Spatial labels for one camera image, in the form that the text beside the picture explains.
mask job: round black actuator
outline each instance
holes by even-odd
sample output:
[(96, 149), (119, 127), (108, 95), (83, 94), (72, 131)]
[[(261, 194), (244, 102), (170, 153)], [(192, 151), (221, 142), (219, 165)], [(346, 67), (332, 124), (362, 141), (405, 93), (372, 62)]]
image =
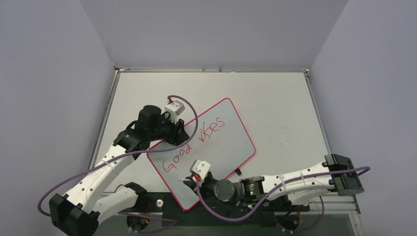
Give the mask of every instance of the round black actuator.
[(237, 195), (236, 187), (227, 179), (219, 180), (214, 186), (214, 195), (223, 202), (232, 201)]

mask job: bolt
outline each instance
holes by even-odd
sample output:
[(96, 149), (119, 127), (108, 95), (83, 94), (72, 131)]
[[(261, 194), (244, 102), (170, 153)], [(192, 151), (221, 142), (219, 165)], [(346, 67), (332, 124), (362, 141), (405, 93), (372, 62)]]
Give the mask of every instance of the bolt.
[(163, 205), (164, 205), (164, 201), (163, 201), (163, 200), (158, 199), (158, 200), (156, 201), (156, 206), (157, 206), (157, 207), (162, 207)]

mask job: red border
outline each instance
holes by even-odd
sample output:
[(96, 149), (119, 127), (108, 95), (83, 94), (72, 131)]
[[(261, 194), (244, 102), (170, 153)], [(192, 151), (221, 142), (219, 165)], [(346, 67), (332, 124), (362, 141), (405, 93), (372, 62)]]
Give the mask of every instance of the red border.
[[(221, 102), (223, 102), (224, 100), (229, 100), (230, 101), (230, 103), (232, 104), (232, 106), (233, 106), (233, 108), (234, 108), (234, 110), (235, 110), (235, 112), (236, 112), (236, 114), (238, 115), (238, 118), (239, 118), (239, 120), (240, 120), (240, 122), (242, 123), (242, 126), (243, 126), (243, 128), (245, 129), (245, 132), (246, 132), (246, 134), (248, 135), (248, 138), (249, 138), (249, 140), (250, 140), (250, 142), (252, 143), (252, 146), (253, 146), (253, 154), (252, 155), (250, 155), (245, 161), (243, 161), (242, 162), (242, 164), (240, 164), (238, 167), (236, 167), (236, 169), (234, 169), (232, 172), (230, 172), (230, 174), (228, 174), (227, 176), (226, 176), (226, 178), (228, 178), (230, 175), (232, 175), (233, 174), (233, 172), (235, 172), (235, 170), (237, 170), (239, 167), (241, 167), (246, 161), (248, 161), (253, 155), (255, 155), (255, 153), (256, 153), (256, 147), (255, 147), (255, 145), (253, 144), (253, 141), (252, 141), (252, 139), (250, 138), (250, 136), (249, 136), (249, 133), (247, 132), (247, 129), (246, 129), (246, 127), (245, 127), (245, 125), (243, 124), (243, 121), (242, 121), (242, 119), (240, 118), (240, 115), (239, 115), (239, 113), (238, 113), (238, 111), (236, 110), (236, 107), (235, 107), (235, 105), (233, 104), (233, 102), (232, 102), (232, 100), (230, 99), (230, 98), (228, 98), (228, 97), (225, 97), (225, 98), (223, 98), (221, 101), (219, 101), (219, 102), (217, 102), (216, 104), (214, 104), (213, 106), (211, 106), (210, 108), (208, 108), (207, 110), (205, 110), (203, 113), (201, 113), (201, 114), (199, 114), (197, 117), (200, 117), (200, 116), (202, 116), (202, 115), (204, 115), (206, 112), (208, 112), (208, 111), (210, 111), (211, 109), (213, 109), (215, 106), (217, 106), (217, 105), (219, 105)], [(187, 126), (189, 123), (191, 123), (191, 122), (193, 122), (193, 121), (195, 121), (195, 118), (194, 119), (192, 119), (192, 120), (190, 120), (187, 124), (185, 124), (185, 126)], [(161, 142), (163, 142), (163, 141), (160, 141), (160, 142), (158, 142), (157, 144), (155, 144), (155, 145), (153, 145), (152, 147), (150, 147), (149, 148), (149, 150), (150, 149), (152, 149), (152, 148), (154, 148), (155, 146), (157, 146), (158, 144), (160, 144)], [(158, 169), (157, 169), (157, 167), (155, 166), (155, 164), (152, 162), (152, 160), (149, 158), (149, 152), (147, 153), (147, 157), (148, 157), (148, 160), (150, 161), (150, 163), (153, 165), (153, 167), (155, 168), (155, 170), (156, 170), (156, 172), (158, 172), (158, 174), (159, 174), (159, 176), (161, 176), (161, 179), (162, 179), (162, 181), (164, 181), (164, 183), (165, 183), (165, 185), (168, 187), (168, 189), (171, 191), (171, 193), (172, 193), (172, 196), (175, 198), (175, 200), (178, 202), (178, 204), (179, 204), (179, 206), (183, 209), (183, 210), (190, 210), (191, 208), (193, 208), (200, 200), (198, 200), (198, 201), (196, 201), (196, 203), (194, 204), (194, 205), (192, 205), (190, 208), (188, 208), (188, 209), (185, 209), (185, 208), (183, 208), (182, 207), (182, 205), (181, 205), (181, 203), (178, 201), (178, 199), (177, 199), (177, 197), (174, 195), (174, 193), (172, 192), (172, 189), (169, 187), (169, 185), (167, 184), (167, 182), (165, 181), (165, 179), (164, 179), (164, 177), (162, 177), (162, 175), (161, 175), (161, 173), (158, 171)]]

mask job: red handwriting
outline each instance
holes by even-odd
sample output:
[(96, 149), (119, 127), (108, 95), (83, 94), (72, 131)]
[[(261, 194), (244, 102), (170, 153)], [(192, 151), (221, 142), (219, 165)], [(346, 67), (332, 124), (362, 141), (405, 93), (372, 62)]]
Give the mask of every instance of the red handwriting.
[[(178, 163), (178, 162), (179, 162), (179, 157), (180, 157), (180, 156), (184, 156), (185, 154), (189, 154), (191, 150), (192, 150), (191, 146), (187, 144), (187, 149), (181, 149), (181, 150), (179, 151), (179, 155), (176, 155), (176, 156), (173, 158), (173, 161), (174, 161), (175, 163)], [(169, 164), (169, 165), (168, 165), (168, 167), (165, 167), (165, 161), (163, 161), (163, 162), (162, 162), (162, 167), (164, 168), (165, 172), (169, 172), (169, 171), (171, 171), (171, 170), (172, 170), (172, 168), (177, 169), (177, 167), (175, 166), (175, 164)]]
[[(200, 135), (201, 137), (198, 138), (199, 140), (201, 140), (202, 142), (204, 142), (206, 140), (206, 138), (208, 137), (208, 139), (210, 139), (210, 137), (213, 135), (214, 132), (217, 132), (220, 130), (221, 127), (223, 127), (225, 125), (224, 121), (220, 120), (219, 117), (216, 118), (216, 122), (211, 123), (208, 128), (205, 128), (206, 123), (203, 121), (203, 128), (200, 130)], [(162, 168), (164, 168), (165, 172), (169, 172), (171, 171), (173, 168), (177, 169), (177, 167), (175, 166), (175, 163), (179, 163), (180, 161), (180, 157), (184, 156), (184, 155), (188, 155), (190, 153), (190, 151), (192, 150), (191, 146), (187, 144), (187, 148), (181, 149), (179, 151), (179, 154), (176, 155), (172, 161), (174, 163), (169, 164), (167, 167), (165, 167), (165, 161), (162, 162)]]
[(223, 127), (225, 125), (224, 121), (220, 120), (219, 117), (217, 117), (216, 122), (211, 123), (207, 129), (205, 128), (205, 124), (206, 123), (203, 121), (203, 128), (200, 130), (201, 137), (198, 138), (202, 142), (204, 142), (207, 137), (208, 139), (210, 139), (214, 132), (219, 131), (220, 127)]

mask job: gray wall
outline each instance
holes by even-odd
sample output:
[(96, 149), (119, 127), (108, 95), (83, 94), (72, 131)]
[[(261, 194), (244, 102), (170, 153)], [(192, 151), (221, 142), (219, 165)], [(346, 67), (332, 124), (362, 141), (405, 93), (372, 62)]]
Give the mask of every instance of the gray wall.
[(37, 201), (87, 168), (113, 76), (78, 0), (1, 1), (0, 235), (57, 232)]
[(116, 67), (308, 68), (347, 0), (81, 0)]
[(350, 0), (311, 68), (335, 153), (372, 170), (367, 235), (416, 235), (417, 1)]

